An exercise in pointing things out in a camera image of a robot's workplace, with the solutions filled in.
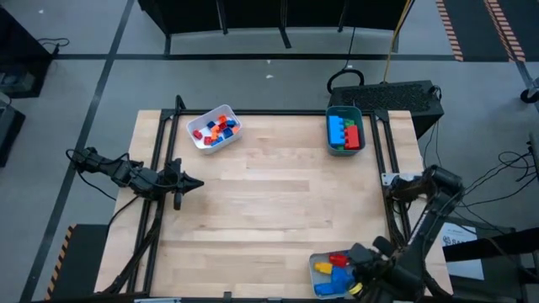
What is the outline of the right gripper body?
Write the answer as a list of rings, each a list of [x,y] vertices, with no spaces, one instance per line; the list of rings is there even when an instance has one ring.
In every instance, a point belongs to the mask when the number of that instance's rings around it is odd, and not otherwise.
[[[349,293],[356,300],[362,301],[376,276],[376,263],[381,257],[378,252],[355,243],[348,252],[348,259],[355,279],[349,287]]]

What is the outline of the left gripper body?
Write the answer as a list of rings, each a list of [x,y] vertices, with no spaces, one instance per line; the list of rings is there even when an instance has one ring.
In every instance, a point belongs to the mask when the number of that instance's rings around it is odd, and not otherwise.
[[[176,158],[169,162],[166,166],[167,177],[169,183],[173,186],[171,191],[173,192],[173,208],[180,210],[182,205],[182,172],[181,172],[182,160]]]

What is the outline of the light grey plastic bin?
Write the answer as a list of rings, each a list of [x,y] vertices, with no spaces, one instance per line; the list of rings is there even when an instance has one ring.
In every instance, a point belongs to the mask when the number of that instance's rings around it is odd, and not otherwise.
[[[344,290],[344,287],[342,285],[335,284],[336,287],[339,288],[339,293],[337,295],[331,295],[331,296],[317,296],[314,292],[313,286],[315,284],[320,283],[331,283],[331,274],[320,274],[319,272],[315,271],[313,268],[313,265],[316,262],[322,262],[322,263],[329,263],[328,257],[330,253],[341,253],[348,257],[347,251],[336,251],[336,252],[324,252],[324,253],[314,253],[309,258],[309,273],[311,277],[311,284],[312,284],[312,290],[314,295],[320,299],[320,300],[329,300],[329,299],[351,299],[352,295],[347,293]]]

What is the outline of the white plastic bin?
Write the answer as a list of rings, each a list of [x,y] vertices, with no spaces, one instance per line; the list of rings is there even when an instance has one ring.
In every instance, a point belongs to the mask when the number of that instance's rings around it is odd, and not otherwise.
[[[239,126],[240,130],[239,130],[239,132],[237,134],[233,134],[232,136],[230,136],[228,138],[224,137],[224,135],[222,133],[223,130],[221,130],[220,133],[219,133],[219,136],[223,137],[224,141],[220,142],[216,146],[211,146],[211,145],[206,146],[204,144],[204,137],[205,136],[210,136],[211,137],[211,129],[208,129],[206,125],[210,121],[213,121],[216,125],[219,126],[220,123],[219,123],[218,117],[220,115],[222,115],[222,114],[224,114],[227,117],[227,120],[235,120],[237,122],[236,126]],[[187,130],[189,132],[191,140],[194,142],[195,146],[200,151],[202,151],[205,154],[212,154],[214,152],[217,152],[217,151],[221,150],[225,146],[228,146],[228,145],[232,144],[234,141],[238,141],[243,135],[243,124],[241,123],[239,118],[235,115],[232,108],[227,104],[223,104],[223,105],[218,106],[215,109],[210,110],[209,112],[195,118],[194,120],[191,120],[187,124]],[[193,131],[194,130],[198,130],[203,135],[201,140],[197,140],[193,136]]]

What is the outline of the large red toy block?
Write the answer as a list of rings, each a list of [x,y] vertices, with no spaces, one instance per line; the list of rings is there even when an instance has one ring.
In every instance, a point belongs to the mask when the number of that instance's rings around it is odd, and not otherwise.
[[[359,150],[361,146],[360,134],[356,125],[350,125],[344,129],[344,149]]]

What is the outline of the large blue toy block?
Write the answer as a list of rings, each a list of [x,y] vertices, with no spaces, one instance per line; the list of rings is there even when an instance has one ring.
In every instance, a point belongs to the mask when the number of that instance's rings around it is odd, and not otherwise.
[[[328,117],[328,135],[331,146],[342,146],[344,144],[344,119],[336,115]]]

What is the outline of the white printed paper sheet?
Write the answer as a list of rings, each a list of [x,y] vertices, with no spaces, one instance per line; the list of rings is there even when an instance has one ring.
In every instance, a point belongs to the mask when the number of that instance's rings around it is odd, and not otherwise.
[[[460,227],[455,223],[446,222],[441,229],[441,243],[443,248],[472,242],[478,239],[476,228],[470,226]],[[447,262],[448,273],[466,279],[484,280],[483,264],[480,259],[465,261],[449,261],[447,253],[444,252]]]

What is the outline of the black hazard-striped floor mat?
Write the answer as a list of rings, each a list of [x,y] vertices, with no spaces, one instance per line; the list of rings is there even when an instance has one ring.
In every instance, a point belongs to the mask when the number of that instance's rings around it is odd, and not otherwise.
[[[67,228],[45,293],[45,300],[78,299],[93,294],[98,278],[106,225]]]
[[[458,61],[539,62],[539,0],[435,0]]]

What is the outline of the black stand beam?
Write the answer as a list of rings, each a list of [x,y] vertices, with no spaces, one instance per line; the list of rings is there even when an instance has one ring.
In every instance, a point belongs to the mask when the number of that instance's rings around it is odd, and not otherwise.
[[[443,248],[447,262],[520,255],[537,250],[539,250],[539,227]]]

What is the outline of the teal plastic bin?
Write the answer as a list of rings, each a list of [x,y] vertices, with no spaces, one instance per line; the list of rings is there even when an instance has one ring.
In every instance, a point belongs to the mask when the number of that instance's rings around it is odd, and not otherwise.
[[[337,150],[335,147],[337,146],[331,146],[329,144],[329,135],[328,135],[328,117],[330,115],[336,115],[343,119],[353,120],[355,122],[355,125],[358,127],[359,134],[360,134],[360,142],[361,146],[359,150]],[[330,155],[335,157],[351,157],[357,154],[359,151],[361,151],[366,146],[366,137],[364,133],[364,125],[363,125],[363,119],[362,119],[362,113],[361,111],[354,107],[354,106],[331,106],[328,107],[326,110],[326,128],[327,128],[327,145],[328,145],[328,152]]]

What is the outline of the black equipment case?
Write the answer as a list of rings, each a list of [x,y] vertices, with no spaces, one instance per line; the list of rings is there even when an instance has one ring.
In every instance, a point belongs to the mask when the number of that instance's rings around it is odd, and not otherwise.
[[[0,167],[5,167],[9,153],[26,116],[0,100]]]

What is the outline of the black mesh computer tower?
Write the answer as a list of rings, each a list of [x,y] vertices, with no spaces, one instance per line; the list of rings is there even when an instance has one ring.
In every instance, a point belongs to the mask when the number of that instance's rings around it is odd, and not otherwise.
[[[334,88],[329,106],[356,106],[362,111],[409,111],[417,138],[444,114],[441,92],[429,80]]]

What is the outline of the black folding partition screen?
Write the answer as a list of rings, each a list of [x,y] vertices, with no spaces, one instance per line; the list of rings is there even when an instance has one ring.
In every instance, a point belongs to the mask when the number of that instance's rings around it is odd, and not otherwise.
[[[137,0],[166,35],[230,29],[345,27],[399,32],[415,0]]]

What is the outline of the black equipment cart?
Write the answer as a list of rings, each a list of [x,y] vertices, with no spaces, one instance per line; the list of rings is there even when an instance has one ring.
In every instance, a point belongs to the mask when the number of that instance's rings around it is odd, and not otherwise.
[[[40,95],[53,55],[0,5],[0,93]]]

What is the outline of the black aluminium table frame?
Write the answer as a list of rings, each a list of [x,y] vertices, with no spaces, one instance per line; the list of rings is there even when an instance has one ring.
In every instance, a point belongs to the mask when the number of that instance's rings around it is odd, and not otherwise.
[[[313,253],[370,245],[388,233],[380,176],[424,168],[411,115],[365,122],[366,147],[334,157],[323,110],[239,110],[243,134],[212,154],[179,118],[171,136],[157,110],[138,113],[129,152],[137,161],[181,158],[203,181],[180,210],[167,197],[157,251],[140,262],[137,290],[153,296],[311,299]]]

